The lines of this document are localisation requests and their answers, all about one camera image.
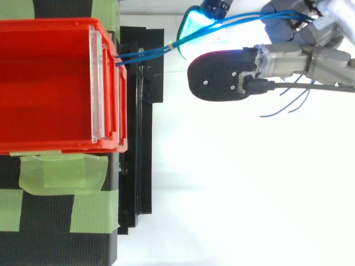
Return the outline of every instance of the tape strip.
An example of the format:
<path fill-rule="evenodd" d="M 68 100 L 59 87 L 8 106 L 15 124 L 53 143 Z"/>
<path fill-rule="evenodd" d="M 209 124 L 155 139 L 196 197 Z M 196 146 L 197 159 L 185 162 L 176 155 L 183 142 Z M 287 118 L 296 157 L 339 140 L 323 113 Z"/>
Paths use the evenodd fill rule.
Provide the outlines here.
<path fill-rule="evenodd" d="M 19 232 L 23 190 L 0 190 L 0 231 Z"/>
<path fill-rule="evenodd" d="M 21 157 L 20 188 L 36 196 L 92 194 L 101 191 L 106 156 L 88 154 Z"/>
<path fill-rule="evenodd" d="M 1 0 L 0 19 L 33 19 L 32 0 Z"/>
<path fill-rule="evenodd" d="M 118 227 L 118 190 L 74 196 L 71 233 L 110 234 Z"/>
<path fill-rule="evenodd" d="M 98 18 L 107 31 L 116 31 L 116 0 L 93 0 L 91 17 Z"/>
<path fill-rule="evenodd" d="M 30 156 L 30 155 L 54 155 L 62 154 L 62 151 L 31 151 L 31 152 L 10 152 L 10 156 Z"/>
<path fill-rule="evenodd" d="M 169 41 L 169 48 L 170 48 L 170 50 L 174 50 L 174 46 L 173 46 L 173 42 L 172 41 Z"/>

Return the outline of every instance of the white surface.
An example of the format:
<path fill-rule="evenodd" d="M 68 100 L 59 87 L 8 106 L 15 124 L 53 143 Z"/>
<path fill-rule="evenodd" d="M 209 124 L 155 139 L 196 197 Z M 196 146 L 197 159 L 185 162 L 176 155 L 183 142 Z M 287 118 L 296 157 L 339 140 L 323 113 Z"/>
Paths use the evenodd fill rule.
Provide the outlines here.
<path fill-rule="evenodd" d="M 203 0 L 124 0 L 122 14 L 174 14 L 183 15 L 191 6 L 199 6 Z M 269 0 L 234 0 L 229 15 L 259 11 Z"/>
<path fill-rule="evenodd" d="M 168 43 L 181 17 L 121 19 L 165 28 Z M 267 42 L 260 24 L 236 34 Z M 259 119 L 300 91 L 208 103 L 190 93 L 187 67 L 165 56 L 153 214 L 119 237 L 116 265 L 355 265 L 355 95 L 312 91 L 298 112 Z"/>

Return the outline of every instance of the cable connector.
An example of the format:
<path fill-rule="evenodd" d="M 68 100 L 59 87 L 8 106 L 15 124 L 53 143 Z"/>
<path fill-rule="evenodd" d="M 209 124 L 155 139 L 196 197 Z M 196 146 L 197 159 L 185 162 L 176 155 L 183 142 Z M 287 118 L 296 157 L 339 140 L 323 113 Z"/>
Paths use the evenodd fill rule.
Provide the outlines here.
<path fill-rule="evenodd" d="M 275 90 L 275 82 L 267 79 L 245 80 L 244 90 L 247 95 L 264 94 L 270 90 Z"/>

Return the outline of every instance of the blue wire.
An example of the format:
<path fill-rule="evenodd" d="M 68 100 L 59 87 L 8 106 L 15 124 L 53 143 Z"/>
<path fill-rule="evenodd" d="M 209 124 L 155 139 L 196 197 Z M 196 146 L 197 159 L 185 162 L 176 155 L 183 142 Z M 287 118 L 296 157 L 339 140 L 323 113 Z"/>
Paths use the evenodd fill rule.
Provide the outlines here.
<path fill-rule="evenodd" d="M 241 20 L 233 22 L 233 23 L 222 25 L 222 26 L 220 26 L 218 28 L 213 28 L 213 29 L 207 30 L 207 29 L 213 27 L 214 25 L 223 23 L 225 21 L 230 21 L 232 19 L 236 19 L 236 18 L 244 17 L 244 16 L 254 16 L 254 15 L 261 15 L 261 14 L 263 14 L 263 15 L 265 14 L 265 15 L 264 16 L 259 16 L 259 17 L 254 17 L 254 18 L 241 19 Z M 192 34 L 186 36 L 185 38 L 176 41 L 175 43 L 173 43 L 173 47 L 176 48 L 176 47 L 178 47 L 178 46 L 180 46 L 180 45 L 182 45 L 182 44 L 184 44 L 184 43 L 186 43 L 186 42 L 188 42 L 188 41 L 190 41 L 192 39 L 196 39 L 196 38 L 202 37 L 203 35 L 207 35 L 207 34 L 216 32 L 216 31 L 218 31 L 220 29 L 227 28 L 227 27 L 230 27 L 232 25 L 238 25 L 238 24 L 242 24 L 242 23 L 246 23 L 246 22 L 250 22 L 250 21 L 255 21 L 255 20 L 258 20 L 258 19 L 279 19 L 279 18 L 296 19 L 296 20 L 300 20 L 300 21 L 304 21 L 304 22 L 308 22 L 307 19 L 312 20 L 312 18 L 310 18 L 310 17 L 308 17 L 308 16 L 306 16 L 304 14 L 298 13 L 296 11 L 283 11 L 283 12 L 278 12 L 278 13 L 253 12 L 253 13 L 239 14 L 239 15 L 236 15 L 236 16 L 233 16 L 233 17 L 222 19 L 221 21 L 216 21 L 215 23 L 213 23 L 211 25 L 205 26 L 205 27 L 201 28 L 200 30 L 198 30 L 197 32 L 192 33 Z M 161 53 L 161 52 L 165 52 L 166 50 L 170 51 L 169 45 L 167 45 L 165 47 L 162 47 L 162 48 L 157 48 L 157 49 L 145 51 L 145 52 L 124 54 L 124 55 L 118 56 L 118 58 L 126 58 L 126 57 L 133 57 L 133 56 L 141 55 L 141 61 L 143 61 L 143 60 L 145 60 L 143 55 L 151 55 L 151 54 L 154 54 L 154 53 L 158 54 L 158 53 Z"/>
<path fill-rule="evenodd" d="M 302 77 L 303 77 L 303 75 L 300 75 L 300 76 L 296 79 L 295 83 L 299 82 L 299 80 L 300 80 Z M 283 93 L 280 94 L 280 96 L 282 96 L 283 94 L 287 93 L 289 90 L 291 90 L 291 88 L 286 89 Z"/>
<path fill-rule="evenodd" d="M 272 114 L 272 115 L 261 115 L 261 118 L 268 118 L 268 117 L 272 117 L 275 115 L 278 115 L 279 113 L 283 112 L 284 110 L 286 110 L 287 108 L 289 108 L 293 103 L 295 103 L 300 97 L 302 97 L 303 94 L 305 94 L 308 91 L 308 89 L 304 90 L 304 92 L 302 92 L 297 98 L 295 98 L 292 102 L 290 102 L 286 107 L 282 108 L 280 111 Z"/>
<path fill-rule="evenodd" d="M 289 111 L 288 113 L 290 114 L 290 113 L 292 113 L 292 112 L 295 112 L 295 111 L 299 110 L 299 109 L 305 104 L 305 102 L 307 101 L 308 96 L 310 95 L 310 91 L 311 91 L 310 89 L 304 90 L 304 92 L 302 92 L 297 98 L 295 98 L 292 102 L 290 102 L 288 105 L 286 105 L 286 106 L 285 106 L 284 108 L 282 108 L 280 111 L 278 111 L 278 112 L 276 112 L 276 113 L 274 113 L 274 114 L 272 114 L 272 115 L 262 115 L 262 116 L 260 116 L 260 117 L 261 117 L 261 118 L 268 118 L 268 117 L 273 117 L 273 116 L 275 116 L 275 115 L 278 115 L 279 113 L 281 113 L 281 112 L 285 111 L 287 108 L 289 108 L 292 104 L 294 104 L 300 97 L 302 97 L 303 94 L 307 93 L 306 98 L 303 100 L 303 102 L 300 104 L 300 106 L 297 107 L 296 109 L 292 110 L 292 111 Z"/>
<path fill-rule="evenodd" d="M 301 17 L 293 17 L 291 16 L 292 19 L 299 19 L 299 20 L 303 20 Z M 229 24 L 226 24 L 226 25 L 222 25 L 218 28 L 213 28 L 213 29 L 209 29 L 209 30 L 205 30 L 205 31 L 202 31 L 202 32 L 198 32 L 197 34 L 196 33 L 193 33 L 191 35 L 188 35 L 186 36 L 185 38 L 181 39 L 181 40 L 178 40 L 176 41 L 175 43 L 173 43 L 173 47 L 176 48 L 186 42 L 189 42 L 193 39 L 196 39 L 196 38 L 200 38 L 204 35 L 207 35 L 207 34 L 210 34 L 210 33 L 213 33 L 213 32 L 216 32 L 220 29 L 223 29 L 223 28 L 227 28 L 227 27 L 230 27 L 230 26 L 233 26 L 233 25 L 239 25 L 239 24 L 243 24 L 243 23 L 246 23 L 246 22 L 251 22 L 251 21 L 256 21 L 256 20 L 259 20 L 259 19 L 276 19 L 276 18 L 287 18 L 287 19 L 290 19 L 290 16 L 282 16 L 278 13 L 272 13 L 272 14 L 269 14 L 269 15 L 265 15 L 265 16 L 262 16 L 262 17 L 254 17 L 254 18 L 246 18 L 246 19 L 240 19 L 239 21 L 236 21 L 236 22 L 232 22 L 232 23 L 229 23 Z M 132 59 L 132 60 L 128 60 L 128 61 L 125 61 L 125 62 L 121 62 L 121 63 L 118 63 L 117 66 L 121 66 L 121 65 L 125 65 L 125 64 L 132 64 L 132 63 L 138 63 L 138 62 L 142 62 L 142 61 L 146 61 L 146 60 L 151 60 L 151 59 L 155 59 L 157 57 L 160 57 L 168 52 L 170 52 L 171 49 L 170 47 L 167 45 L 165 47 L 162 47 L 162 48 L 158 48 L 158 49 L 154 49 L 154 50 L 150 50 L 150 51 L 146 51 L 146 52 L 142 52 L 142 53 L 135 53 L 137 55 L 141 55 L 140 57 L 137 57 L 135 59 Z M 132 54 L 126 54 L 124 55 L 125 57 L 128 57 L 128 56 L 132 56 Z"/>
<path fill-rule="evenodd" d="M 290 114 L 292 112 L 296 112 L 297 110 L 299 110 L 305 104 L 305 102 L 307 101 L 307 99 L 308 99 L 308 97 L 310 95 L 310 92 L 311 92 L 311 90 L 307 89 L 307 95 L 306 95 L 305 99 L 303 100 L 303 102 L 299 105 L 299 107 L 297 107 L 296 109 L 294 109 L 292 111 L 289 111 L 288 113 Z"/>
<path fill-rule="evenodd" d="M 307 95 L 306 95 L 305 99 L 303 100 L 303 102 L 299 105 L 299 107 L 297 107 L 296 109 L 294 109 L 294 110 L 292 110 L 292 111 L 289 111 L 288 113 L 290 114 L 290 113 L 292 113 L 292 112 L 296 112 L 297 110 L 299 110 L 299 109 L 305 104 L 305 102 L 307 101 L 308 97 L 310 96 L 310 92 L 311 92 L 311 90 L 308 89 Z"/>

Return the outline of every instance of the red storage bin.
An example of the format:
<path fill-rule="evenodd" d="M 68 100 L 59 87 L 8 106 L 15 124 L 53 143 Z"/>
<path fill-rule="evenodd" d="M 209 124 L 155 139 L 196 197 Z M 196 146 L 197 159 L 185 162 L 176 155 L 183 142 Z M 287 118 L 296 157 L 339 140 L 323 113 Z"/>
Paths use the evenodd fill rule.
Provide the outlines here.
<path fill-rule="evenodd" d="M 0 21 L 0 154 L 127 150 L 126 69 L 98 19 Z"/>

